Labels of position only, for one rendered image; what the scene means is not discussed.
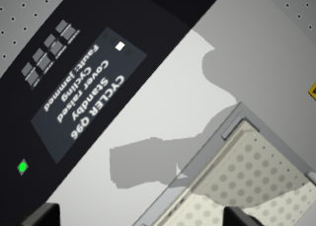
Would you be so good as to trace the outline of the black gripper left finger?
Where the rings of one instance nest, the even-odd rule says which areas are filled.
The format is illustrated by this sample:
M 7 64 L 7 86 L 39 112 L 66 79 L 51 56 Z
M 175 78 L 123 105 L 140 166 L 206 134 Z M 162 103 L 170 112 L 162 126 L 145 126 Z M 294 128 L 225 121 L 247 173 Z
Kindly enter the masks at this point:
M 45 202 L 38 210 L 27 213 L 17 223 L 0 226 L 60 226 L 60 206 Z

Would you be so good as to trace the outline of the grey flat base plate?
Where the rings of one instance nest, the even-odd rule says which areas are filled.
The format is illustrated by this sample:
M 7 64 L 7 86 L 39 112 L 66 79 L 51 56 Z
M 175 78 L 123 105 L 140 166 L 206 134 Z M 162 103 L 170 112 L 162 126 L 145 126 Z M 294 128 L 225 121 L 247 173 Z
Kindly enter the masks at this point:
M 62 0 L 0 0 L 0 78 Z M 271 0 L 316 45 L 316 0 Z

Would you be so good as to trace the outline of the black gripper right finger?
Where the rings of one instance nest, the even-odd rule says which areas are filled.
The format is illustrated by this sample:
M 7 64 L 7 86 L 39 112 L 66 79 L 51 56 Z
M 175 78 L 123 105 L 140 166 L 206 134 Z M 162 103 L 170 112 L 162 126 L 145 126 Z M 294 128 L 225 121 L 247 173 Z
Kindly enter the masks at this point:
M 259 226 L 258 224 L 265 226 L 256 217 L 246 214 L 239 206 L 225 206 L 223 209 L 222 226 Z

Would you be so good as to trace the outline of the cream rectangular well plate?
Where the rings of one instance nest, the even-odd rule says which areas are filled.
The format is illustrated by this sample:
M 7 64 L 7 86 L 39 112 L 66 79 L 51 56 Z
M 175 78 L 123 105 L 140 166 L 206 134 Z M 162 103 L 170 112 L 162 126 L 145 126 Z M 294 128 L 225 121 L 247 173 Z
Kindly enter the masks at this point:
M 294 226 L 316 187 L 246 120 L 150 226 L 222 226 L 239 206 L 265 226 Z

